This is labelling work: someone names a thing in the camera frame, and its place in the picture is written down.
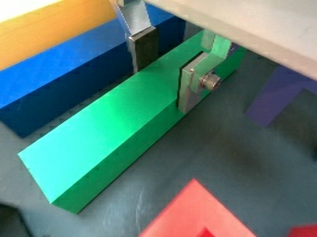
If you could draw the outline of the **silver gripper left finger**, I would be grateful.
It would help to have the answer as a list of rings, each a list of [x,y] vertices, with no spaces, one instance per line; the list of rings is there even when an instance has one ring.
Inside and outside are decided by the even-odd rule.
[[[159,30],[151,24],[143,0],[110,0],[126,33],[134,72],[159,58]]]

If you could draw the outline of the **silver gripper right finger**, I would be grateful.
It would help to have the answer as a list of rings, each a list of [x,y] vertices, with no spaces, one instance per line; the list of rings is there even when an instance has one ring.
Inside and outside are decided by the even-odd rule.
[[[221,77],[214,70],[226,60],[232,42],[213,31],[204,30],[201,46],[204,50],[180,73],[178,109],[184,113],[189,113],[200,103],[204,92],[220,86]]]

